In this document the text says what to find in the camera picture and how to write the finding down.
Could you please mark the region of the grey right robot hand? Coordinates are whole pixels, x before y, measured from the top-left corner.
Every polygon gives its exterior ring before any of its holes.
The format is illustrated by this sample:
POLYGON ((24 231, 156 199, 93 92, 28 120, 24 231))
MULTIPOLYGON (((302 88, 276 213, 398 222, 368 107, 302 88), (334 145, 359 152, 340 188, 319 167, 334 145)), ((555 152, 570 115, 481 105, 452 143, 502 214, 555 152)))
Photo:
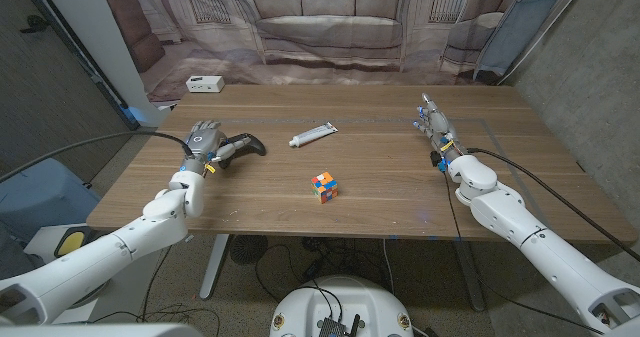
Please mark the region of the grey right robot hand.
POLYGON ((419 119, 413 122, 413 126, 427 136, 433 147, 430 153, 432 166, 445 171, 456 158, 466 155, 467 150, 460 143, 453 124, 430 96, 423 93, 422 99, 425 105, 417 107, 419 119))

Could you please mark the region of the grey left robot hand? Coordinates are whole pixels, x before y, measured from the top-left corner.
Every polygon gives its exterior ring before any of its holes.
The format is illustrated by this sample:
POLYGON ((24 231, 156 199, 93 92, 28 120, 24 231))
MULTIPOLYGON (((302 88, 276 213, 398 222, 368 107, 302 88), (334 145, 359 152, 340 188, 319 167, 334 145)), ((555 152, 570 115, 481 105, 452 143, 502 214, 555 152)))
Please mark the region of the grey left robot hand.
POLYGON ((186 140, 192 154, 184 158, 181 171, 202 174, 205 165, 210 162, 226 169, 234 155, 250 144, 251 137, 248 134, 228 138, 220 130, 220 126, 219 121, 206 120, 199 121, 192 127, 186 140))

